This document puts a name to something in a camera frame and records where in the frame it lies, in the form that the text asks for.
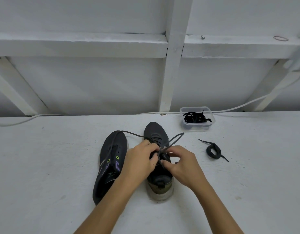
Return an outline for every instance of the shoe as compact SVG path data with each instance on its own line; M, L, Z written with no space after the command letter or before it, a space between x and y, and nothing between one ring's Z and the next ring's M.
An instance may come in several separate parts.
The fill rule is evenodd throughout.
M160 126L156 122L150 122L144 131L145 139L149 138L156 143L160 148L162 146L167 147L169 146L168 143L168 136L162 126ZM161 160L167 160L171 162L170 156L167 153L160 154ZM174 178L172 174L166 170L159 162L156 164L155 169L147 178L146 188L149 197L154 200L166 200L173 194L174 191Z
M93 201L97 205L120 175L128 149L123 132L113 131L105 140L100 151L99 172L93 188Z

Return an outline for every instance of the white table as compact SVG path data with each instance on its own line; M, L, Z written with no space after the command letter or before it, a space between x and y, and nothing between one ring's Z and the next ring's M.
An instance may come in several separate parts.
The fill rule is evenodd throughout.
M208 132L177 143L197 156L207 179L245 233L300 233L300 112L215 115ZM23 118L0 118L10 123ZM94 208L98 154L114 130L143 134L156 121L169 137L179 115L39 117L0 128L0 234L73 233ZM205 150L215 142L224 159ZM127 134L130 147L141 139ZM164 203L143 183L113 233L211 233L194 194L178 182Z

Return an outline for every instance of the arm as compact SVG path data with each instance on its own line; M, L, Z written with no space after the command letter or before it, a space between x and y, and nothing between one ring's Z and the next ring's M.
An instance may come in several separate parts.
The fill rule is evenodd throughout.
M190 188L202 205L213 234L243 234L212 186L204 176L194 153L182 146L172 146L167 151L179 157L176 164L162 160L164 167L183 185Z
M148 140L128 150L121 174L74 234L112 232L136 188L154 170L158 157L153 156L150 160L149 157L155 150L159 150L159 146Z

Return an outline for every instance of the plastic container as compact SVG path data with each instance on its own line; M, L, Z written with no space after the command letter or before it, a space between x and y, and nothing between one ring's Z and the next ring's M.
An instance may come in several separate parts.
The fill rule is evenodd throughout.
M205 115L206 118L210 118L212 122L204 122L204 123L187 123L184 120L184 114L187 112L198 112ZM211 125L215 123L215 118L212 114L212 111L208 107L185 107L181 108L179 112L181 118L181 127L184 132L199 132L199 131L207 131L210 129Z

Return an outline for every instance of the hand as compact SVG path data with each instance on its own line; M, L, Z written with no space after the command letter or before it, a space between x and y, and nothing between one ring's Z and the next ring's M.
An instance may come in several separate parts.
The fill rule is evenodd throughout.
M137 188L154 170L159 160L157 153L151 159L149 157L150 153L158 150L160 150L160 147L155 143L150 143L147 139L133 149L129 149L125 156L120 177L127 179L134 188Z
M161 160L161 162L181 184L193 191L195 186L207 182L194 153L180 145L172 146L166 152L170 157L180 158L179 162L175 164L166 160Z

